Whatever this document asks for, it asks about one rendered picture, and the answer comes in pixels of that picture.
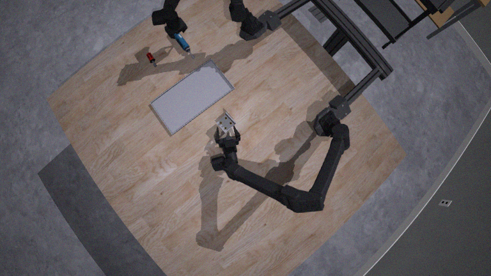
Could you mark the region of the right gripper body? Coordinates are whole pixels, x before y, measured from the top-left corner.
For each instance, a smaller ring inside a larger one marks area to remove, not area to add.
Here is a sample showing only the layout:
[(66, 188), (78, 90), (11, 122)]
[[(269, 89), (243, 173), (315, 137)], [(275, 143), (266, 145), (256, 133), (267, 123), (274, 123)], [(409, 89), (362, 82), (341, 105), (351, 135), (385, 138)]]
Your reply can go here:
[(187, 28), (186, 23), (180, 17), (179, 17), (179, 19), (180, 20), (178, 21), (178, 23), (176, 25), (170, 25), (169, 24), (169, 26), (170, 26), (171, 29), (168, 28), (168, 26), (165, 26), (164, 27), (165, 28), (165, 31), (166, 31), (166, 33), (168, 35), (171, 36), (171, 35), (173, 35), (175, 33), (178, 34), (178, 33), (180, 33), (181, 31), (183, 31), (184, 29)]

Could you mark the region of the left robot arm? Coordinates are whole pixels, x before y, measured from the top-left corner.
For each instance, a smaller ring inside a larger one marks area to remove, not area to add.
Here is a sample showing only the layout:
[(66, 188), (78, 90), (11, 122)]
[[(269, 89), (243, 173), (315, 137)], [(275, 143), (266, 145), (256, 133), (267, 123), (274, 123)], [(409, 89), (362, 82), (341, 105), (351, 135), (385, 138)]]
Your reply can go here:
[(279, 201), (295, 213), (322, 211), (324, 208), (325, 196), (341, 155), (343, 155), (344, 151), (350, 147), (350, 138), (348, 126), (341, 124), (339, 119), (335, 117), (333, 111), (329, 111), (321, 117), (319, 123), (325, 135), (328, 137), (332, 134), (331, 137), (333, 139), (318, 176), (309, 192), (298, 190), (289, 185), (279, 185), (238, 165), (237, 154), (231, 152), (237, 152), (236, 142), (233, 141), (232, 136), (226, 136), (224, 138), (225, 144), (222, 143), (224, 155), (229, 152), (225, 155), (227, 159), (224, 156), (213, 158), (212, 167), (214, 168), (214, 171), (224, 170), (228, 175), (228, 178), (233, 181), (236, 180), (244, 183)]

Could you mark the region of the grey metal bracket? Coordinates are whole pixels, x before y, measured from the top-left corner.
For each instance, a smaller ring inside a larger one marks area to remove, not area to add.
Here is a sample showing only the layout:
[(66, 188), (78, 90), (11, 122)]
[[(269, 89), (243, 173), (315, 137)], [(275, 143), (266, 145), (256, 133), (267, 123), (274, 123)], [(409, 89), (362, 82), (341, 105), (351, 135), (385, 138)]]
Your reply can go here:
[[(227, 119), (225, 119), (227, 117)], [(222, 124), (220, 124), (222, 122)], [(232, 122), (232, 124), (230, 124)], [(236, 122), (231, 118), (231, 116), (226, 112), (225, 115), (217, 122), (217, 125), (226, 133), (230, 128), (232, 128)], [(227, 129), (224, 129), (224, 128)]]

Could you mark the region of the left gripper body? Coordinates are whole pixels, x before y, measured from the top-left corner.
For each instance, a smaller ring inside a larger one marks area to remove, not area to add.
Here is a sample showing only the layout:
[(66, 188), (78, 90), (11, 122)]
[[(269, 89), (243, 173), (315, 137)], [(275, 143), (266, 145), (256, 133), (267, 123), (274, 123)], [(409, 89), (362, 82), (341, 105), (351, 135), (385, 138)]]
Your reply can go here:
[[(222, 138), (222, 139), (216, 139), (215, 141), (216, 141), (216, 143), (219, 142), (219, 147), (222, 148), (222, 143), (224, 143), (224, 138)], [(239, 144), (239, 141), (240, 141), (240, 137), (237, 137), (233, 141), (235, 141), (236, 142), (236, 145), (238, 145)]]

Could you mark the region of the blue nut driver barrel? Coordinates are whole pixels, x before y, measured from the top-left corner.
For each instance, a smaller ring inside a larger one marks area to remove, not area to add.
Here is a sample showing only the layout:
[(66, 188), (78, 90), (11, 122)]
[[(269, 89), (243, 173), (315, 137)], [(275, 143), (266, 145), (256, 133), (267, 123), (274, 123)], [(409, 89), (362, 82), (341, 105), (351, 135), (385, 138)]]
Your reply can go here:
[[(190, 48), (189, 48), (189, 45), (188, 45), (188, 43), (187, 43), (187, 42), (186, 42), (186, 41), (183, 39), (183, 37), (181, 36), (181, 34), (180, 34), (180, 33), (178, 33), (178, 34), (176, 34), (176, 33), (175, 33), (175, 34), (173, 34), (173, 35), (174, 35), (174, 37), (175, 37), (176, 41), (177, 41), (177, 42), (180, 44), (180, 46), (182, 47), (182, 49), (183, 49), (183, 50), (185, 50), (186, 52), (188, 52), (188, 53), (190, 53), (190, 54), (191, 54), (191, 52), (190, 52)], [(191, 57), (192, 57), (193, 59), (195, 58), (195, 57), (194, 57), (194, 55), (192, 55), (192, 54), (191, 54)]]

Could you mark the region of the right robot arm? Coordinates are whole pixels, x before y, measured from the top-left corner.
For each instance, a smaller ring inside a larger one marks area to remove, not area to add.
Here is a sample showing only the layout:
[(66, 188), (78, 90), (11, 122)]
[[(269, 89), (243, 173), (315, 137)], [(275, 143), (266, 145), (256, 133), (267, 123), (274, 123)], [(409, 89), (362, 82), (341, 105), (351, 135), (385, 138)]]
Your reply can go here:
[[(177, 24), (180, 19), (175, 9), (178, 6), (179, 1), (180, 0), (165, 0), (163, 9), (153, 11), (153, 25), (157, 26), (167, 24), (168, 28), (170, 28), (169, 24)], [(235, 22), (242, 22), (243, 24), (240, 27), (241, 30), (251, 36), (255, 35), (259, 30), (264, 27), (263, 23), (259, 22), (258, 19), (253, 16), (251, 12), (249, 14), (248, 9), (245, 8), (243, 4), (243, 0), (231, 0), (229, 10), (231, 19)]]

